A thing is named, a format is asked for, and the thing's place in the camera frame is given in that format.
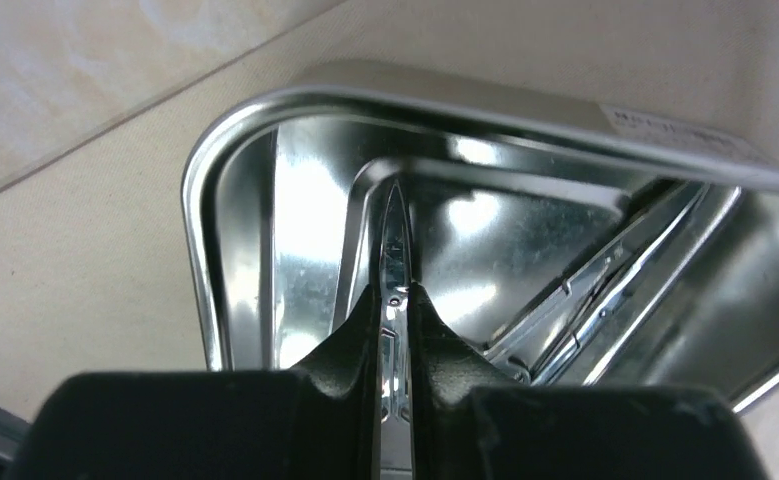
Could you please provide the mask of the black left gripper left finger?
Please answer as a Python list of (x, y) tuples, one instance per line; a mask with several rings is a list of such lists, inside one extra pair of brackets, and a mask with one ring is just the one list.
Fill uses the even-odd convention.
[(46, 401), (9, 479), (372, 479), (380, 296), (286, 370), (87, 373)]

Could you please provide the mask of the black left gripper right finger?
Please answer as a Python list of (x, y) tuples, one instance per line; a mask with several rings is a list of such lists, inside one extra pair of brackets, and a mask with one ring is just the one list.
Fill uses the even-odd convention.
[(763, 479), (714, 394), (666, 387), (532, 387), (476, 353), (409, 290), (417, 479)]

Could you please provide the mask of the steel forceps clamp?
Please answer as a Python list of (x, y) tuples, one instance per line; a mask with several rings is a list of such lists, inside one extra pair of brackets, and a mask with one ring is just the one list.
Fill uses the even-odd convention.
[(710, 190), (689, 182), (664, 194), (537, 306), (508, 324), (484, 349), (484, 358), (525, 385), (553, 382), (624, 302), (627, 287)]

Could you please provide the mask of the steel instrument tray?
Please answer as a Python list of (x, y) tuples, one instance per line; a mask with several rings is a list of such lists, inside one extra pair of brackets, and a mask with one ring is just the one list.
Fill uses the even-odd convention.
[(779, 166), (745, 140), (625, 107), (371, 62), (314, 68), (217, 119), (183, 177), (209, 369), (285, 369), (370, 284), (402, 182), (411, 279), (481, 356), (677, 186), (711, 190), (563, 384), (779, 385)]

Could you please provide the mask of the cream cloth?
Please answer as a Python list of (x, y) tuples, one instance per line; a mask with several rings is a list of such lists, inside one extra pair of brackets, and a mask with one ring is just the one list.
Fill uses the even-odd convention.
[[(779, 1), (343, 1), (0, 175), (0, 406), (86, 371), (209, 369), (182, 204), (225, 113), (330, 63), (398, 65), (737, 136), (779, 166)], [(779, 385), (744, 411), (779, 477)]]

